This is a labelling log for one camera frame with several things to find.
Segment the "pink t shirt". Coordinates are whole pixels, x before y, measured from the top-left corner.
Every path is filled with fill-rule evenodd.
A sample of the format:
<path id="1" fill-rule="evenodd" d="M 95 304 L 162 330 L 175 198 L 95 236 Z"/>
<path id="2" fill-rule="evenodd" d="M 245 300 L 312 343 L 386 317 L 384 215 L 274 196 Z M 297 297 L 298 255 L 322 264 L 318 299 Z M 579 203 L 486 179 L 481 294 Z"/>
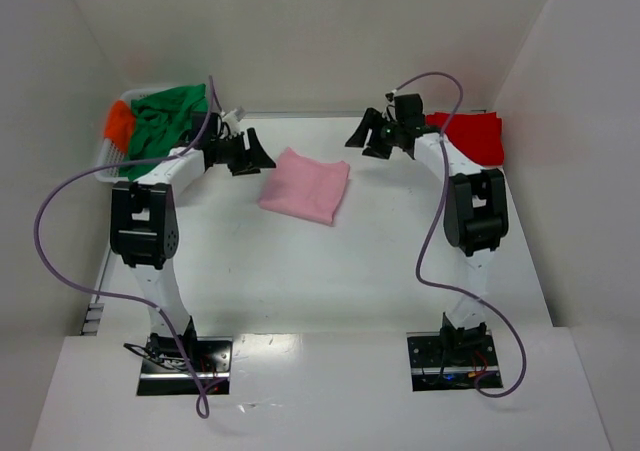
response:
<path id="1" fill-rule="evenodd" d="M 290 147 L 276 161 L 258 206 L 267 211 L 332 226 L 345 195 L 350 165 L 323 163 Z"/>

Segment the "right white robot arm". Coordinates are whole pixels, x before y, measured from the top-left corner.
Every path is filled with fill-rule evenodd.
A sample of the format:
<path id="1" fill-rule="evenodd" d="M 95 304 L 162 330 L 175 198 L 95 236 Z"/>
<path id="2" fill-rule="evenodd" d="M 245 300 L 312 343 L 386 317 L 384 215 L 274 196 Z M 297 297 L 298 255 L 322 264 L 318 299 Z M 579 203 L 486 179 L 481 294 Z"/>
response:
<path id="1" fill-rule="evenodd" d="M 501 121 L 494 113 L 425 114 L 418 94 L 391 92 L 386 98 L 385 110 L 365 110 L 346 145 L 378 159 L 399 149 L 440 176 L 441 197 L 424 242 L 429 244 L 436 229 L 443 229 L 448 244 L 463 258 L 466 281 L 437 283 L 420 267 L 415 273 L 420 283 L 460 296 L 442 319 L 439 351 L 444 364 L 474 360 L 482 355 L 487 336 L 488 266 L 509 231 L 506 180 L 500 169 Z"/>

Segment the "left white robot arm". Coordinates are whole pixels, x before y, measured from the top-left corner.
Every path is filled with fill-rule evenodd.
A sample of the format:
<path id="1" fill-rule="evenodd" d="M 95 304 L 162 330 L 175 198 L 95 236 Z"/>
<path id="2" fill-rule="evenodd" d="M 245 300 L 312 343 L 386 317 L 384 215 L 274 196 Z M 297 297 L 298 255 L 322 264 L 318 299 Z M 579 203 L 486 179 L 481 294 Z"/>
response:
<path id="1" fill-rule="evenodd" d="M 199 347 L 173 263 L 179 245 L 177 197 L 217 164 L 234 176 L 275 166 L 255 129 L 240 129 L 244 116 L 241 107 L 219 114 L 194 113 L 186 140 L 174 146 L 166 159 L 143 176 L 119 181 L 112 188 L 111 249 L 132 270 L 143 298 L 152 303 L 145 350 L 149 360 L 178 358 L 180 348 L 193 359 Z"/>

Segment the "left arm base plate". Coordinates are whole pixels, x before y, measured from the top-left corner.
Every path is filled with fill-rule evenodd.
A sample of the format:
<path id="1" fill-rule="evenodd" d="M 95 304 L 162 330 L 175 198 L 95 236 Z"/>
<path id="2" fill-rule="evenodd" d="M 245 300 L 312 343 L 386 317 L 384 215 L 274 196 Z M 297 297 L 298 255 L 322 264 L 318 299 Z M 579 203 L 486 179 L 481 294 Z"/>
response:
<path id="1" fill-rule="evenodd" d="M 147 340 L 144 346 L 126 344 L 141 358 L 137 396 L 198 395 L 198 388 L 189 373 L 185 360 L 172 339 L 167 346 Z M 227 395 L 230 388 L 232 340 L 205 337 L 198 339 L 190 349 L 192 367 L 208 395 Z"/>

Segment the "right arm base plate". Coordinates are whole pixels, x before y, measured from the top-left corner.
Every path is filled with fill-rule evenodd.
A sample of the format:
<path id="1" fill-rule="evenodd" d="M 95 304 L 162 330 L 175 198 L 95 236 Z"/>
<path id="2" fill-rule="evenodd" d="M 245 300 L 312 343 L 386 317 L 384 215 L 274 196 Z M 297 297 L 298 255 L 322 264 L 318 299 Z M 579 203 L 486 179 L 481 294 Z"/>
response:
<path id="1" fill-rule="evenodd" d="M 490 334 L 478 344 L 445 351 L 438 333 L 407 335 L 412 389 L 421 391 L 473 390 L 503 387 L 499 363 Z"/>

